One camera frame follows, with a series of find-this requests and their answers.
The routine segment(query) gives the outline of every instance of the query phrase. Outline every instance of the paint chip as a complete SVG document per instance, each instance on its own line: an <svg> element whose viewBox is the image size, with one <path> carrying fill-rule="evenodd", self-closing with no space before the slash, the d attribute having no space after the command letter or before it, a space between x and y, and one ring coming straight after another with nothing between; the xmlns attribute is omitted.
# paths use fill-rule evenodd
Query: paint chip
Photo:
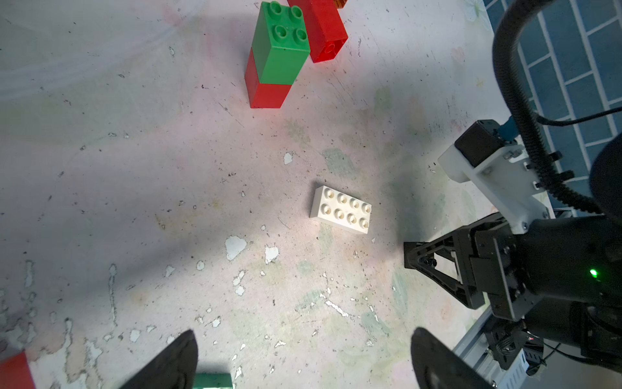
<svg viewBox="0 0 622 389"><path fill-rule="evenodd" d="M233 286L239 285L242 278L244 278L244 270L240 270L238 276L233 279Z"/></svg>
<svg viewBox="0 0 622 389"><path fill-rule="evenodd" d="M32 341L37 336L37 331L35 331L35 325L33 323L28 323L28 336L26 337L26 344L32 343Z"/></svg>
<svg viewBox="0 0 622 389"><path fill-rule="evenodd" d="M132 343L136 343L136 341L138 340L140 336L141 336L141 330L133 329L129 333L129 341Z"/></svg>
<svg viewBox="0 0 622 389"><path fill-rule="evenodd" d="M343 312L343 310L339 308L339 306L333 304L331 300L326 300L326 305L328 305L329 307L335 308L335 310L339 312L343 317L350 317L350 315Z"/></svg>
<svg viewBox="0 0 622 389"><path fill-rule="evenodd" d="M268 247L266 246L266 265L270 262L274 261L276 257L279 256L279 248L278 247Z"/></svg>
<svg viewBox="0 0 622 389"><path fill-rule="evenodd" d="M98 348L95 342L88 339L84 340L84 345L86 346L85 364L87 367L95 368L97 366L97 358L104 353L104 350Z"/></svg>
<svg viewBox="0 0 622 389"><path fill-rule="evenodd" d="M29 288L32 286L32 261L26 261L26 279L24 280L24 287Z"/></svg>
<svg viewBox="0 0 622 389"><path fill-rule="evenodd" d="M225 249L227 252L227 259L233 261L233 258L237 257L238 254L242 252L246 248L246 240L232 235L225 240Z"/></svg>
<svg viewBox="0 0 622 389"><path fill-rule="evenodd" d="M173 274L173 272L175 271L175 268L171 265L166 266L166 269L164 271L164 277L168 278L170 277L171 274Z"/></svg>

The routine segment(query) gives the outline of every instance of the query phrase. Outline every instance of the white bracket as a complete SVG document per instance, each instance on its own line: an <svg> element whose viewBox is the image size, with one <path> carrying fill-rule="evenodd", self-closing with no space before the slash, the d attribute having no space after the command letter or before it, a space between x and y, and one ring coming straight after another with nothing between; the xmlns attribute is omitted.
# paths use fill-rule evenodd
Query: white bracket
<svg viewBox="0 0 622 389"><path fill-rule="evenodd" d="M456 182L472 181L508 221L515 235L526 233L535 219L549 218L547 207L533 195L544 192L537 188L536 173L526 169L529 163L521 144L505 146L476 167L451 145L439 158L449 178Z"/></svg>

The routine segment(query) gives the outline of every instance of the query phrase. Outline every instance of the lego stud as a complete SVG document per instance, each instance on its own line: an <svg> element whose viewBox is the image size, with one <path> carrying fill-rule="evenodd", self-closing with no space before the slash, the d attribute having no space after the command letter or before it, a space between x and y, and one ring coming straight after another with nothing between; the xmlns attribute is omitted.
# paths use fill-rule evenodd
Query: lego stud
<svg viewBox="0 0 622 389"><path fill-rule="evenodd" d="M335 50L335 44L333 42L330 42L327 46L326 49L324 49L325 53L332 53Z"/></svg>
<svg viewBox="0 0 622 389"><path fill-rule="evenodd" d="M299 23L302 21L302 10L299 6L293 6L289 9L289 18L292 19L292 22Z"/></svg>
<svg viewBox="0 0 622 389"><path fill-rule="evenodd" d="M274 40L282 42L287 37L287 30L283 26L274 26Z"/></svg>
<svg viewBox="0 0 622 389"><path fill-rule="evenodd" d="M302 29L296 29L294 32L294 40L298 44L303 44L307 41L307 33Z"/></svg>
<svg viewBox="0 0 622 389"><path fill-rule="evenodd" d="M281 15L283 15L283 7L279 4L278 1L273 1L270 3L270 6L268 7L268 13L274 19L280 19Z"/></svg>

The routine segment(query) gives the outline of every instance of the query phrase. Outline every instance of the stacked lego bricks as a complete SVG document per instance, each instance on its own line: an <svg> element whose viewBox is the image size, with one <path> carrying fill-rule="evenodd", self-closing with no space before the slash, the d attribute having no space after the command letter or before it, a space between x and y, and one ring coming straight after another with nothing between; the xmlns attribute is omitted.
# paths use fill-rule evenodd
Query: stacked lego bricks
<svg viewBox="0 0 622 389"><path fill-rule="evenodd" d="M289 5L300 7L304 15L314 63L334 59L348 40L348 33L337 11L346 1L289 0Z"/></svg>
<svg viewBox="0 0 622 389"><path fill-rule="evenodd" d="M309 53L300 7L262 2L244 76L251 108L280 108Z"/></svg>

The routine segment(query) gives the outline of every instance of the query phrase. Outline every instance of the tile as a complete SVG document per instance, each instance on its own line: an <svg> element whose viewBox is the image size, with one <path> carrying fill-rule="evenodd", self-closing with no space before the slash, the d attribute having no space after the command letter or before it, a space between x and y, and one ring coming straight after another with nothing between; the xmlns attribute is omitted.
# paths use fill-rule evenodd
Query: tile
<svg viewBox="0 0 622 389"><path fill-rule="evenodd" d="M588 157L590 157L590 162L592 164L594 164L594 161L596 160L596 157L598 157L599 153L605 148L605 146L607 146L609 144L609 142L605 142L605 143L601 143L601 144L596 144L594 146L589 146L586 147L585 150L587 151L587 155Z"/></svg>
<svg viewBox="0 0 622 389"><path fill-rule="evenodd" d="M546 46L546 41L544 40L544 35L540 28L540 22L537 18L529 22L522 31L519 43L521 44L527 64L549 53L549 48Z"/></svg>
<svg viewBox="0 0 622 389"><path fill-rule="evenodd" d="M574 171L577 177L587 176L587 166L583 160L574 128L572 126L549 127L549 133L555 150L562 152L563 157L559 160L562 169Z"/></svg>
<svg viewBox="0 0 622 389"><path fill-rule="evenodd" d="M570 182L566 182L566 185L573 189L576 190L577 192L581 193L582 195L586 195L586 196L592 196L592 192L590 192L590 183L587 179L585 180L578 180L578 181L570 181ZM549 196L550 198L550 204L553 206L553 208L565 208L568 207L568 205L565 205L561 202L559 202L559 200L555 199L553 196Z"/></svg>
<svg viewBox="0 0 622 389"><path fill-rule="evenodd" d="M542 107L542 115L553 120L567 116L568 108L551 59L531 67L529 73Z"/></svg>
<svg viewBox="0 0 622 389"><path fill-rule="evenodd" d="M586 31L616 16L612 0L577 0L577 6Z"/></svg>
<svg viewBox="0 0 622 389"><path fill-rule="evenodd" d="M490 8L488 8L488 18L490 19L490 25L493 26L493 30L497 31L497 27L501 22L501 18L503 17L503 13L505 10L503 9L503 4L501 1L497 1Z"/></svg>
<svg viewBox="0 0 622 389"><path fill-rule="evenodd" d="M592 68L568 0L557 0L542 14L564 81L589 72Z"/></svg>
<svg viewBox="0 0 622 389"><path fill-rule="evenodd" d="M611 23L589 36L607 99L622 96L622 29Z"/></svg>
<svg viewBox="0 0 622 389"><path fill-rule="evenodd" d="M538 113L538 108L536 107L536 102L535 101L530 101L529 102L529 106L531 107L531 110L535 113Z"/></svg>
<svg viewBox="0 0 622 389"><path fill-rule="evenodd" d="M575 116L582 118L603 111L605 108L600 102L600 95L596 89L594 76L583 77L579 81L566 86ZM585 143L609 138L611 130L607 118L598 118L579 124L581 135Z"/></svg>

